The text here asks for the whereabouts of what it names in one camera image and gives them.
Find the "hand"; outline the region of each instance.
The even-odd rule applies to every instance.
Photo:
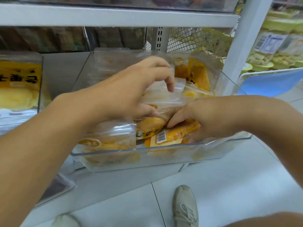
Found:
[[[186,119],[195,119],[200,129],[190,134],[189,143],[206,138],[224,138],[240,131],[251,132],[252,125],[260,121],[258,115],[272,114],[285,108],[283,101],[263,96],[223,96],[197,99],[185,105],[169,121],[167,127]]]
[[[61,104],[70,116],[91,125],[125,117],[157,116],[157,110],[140,103],[140,99],[155,81],[164,80],[168,91],[174,91],[175,79],[169,67],[164,59],[149,57],[92,87],[62,94],[53,104]]]

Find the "forearm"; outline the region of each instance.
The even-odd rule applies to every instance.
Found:
[[[60,170],[87,126],[55,100],[0,138],[0,220],[19,226]]]
[[[303,187],[303,115],[277,99],[254,106],[247,118],[246,130],[265,142]]]

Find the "person's left hand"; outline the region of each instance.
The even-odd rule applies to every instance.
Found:
[[[91,125],[125,117],[157,116],[157,110],[140,103],[140,99],[155,81],[164,80],[168,91],[174,91],[175,79],[169,67],[164,59],[149,57],[92,87],[60,95],[49,107],[61,107]]]

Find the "floor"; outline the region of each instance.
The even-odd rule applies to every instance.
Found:
[[[281,98],[303,113],[303,94],[294,98],[288,93]],[[172,227],[172,197],[182,184],[195,194],[202,227],[220,227],[279,211],[303,213],[303,190],[272,150],[253,137],[221,159],[190,164],[176,175],[72,214],[84,227]]]

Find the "beige sneaker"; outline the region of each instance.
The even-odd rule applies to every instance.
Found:
[[[181,185],[176,189],[172,209],[176,227],[199,226],[197,202],[188,186]]]
[[[63,214],[56,217],[51,227],[81,227],[81,225],[72,215]]]

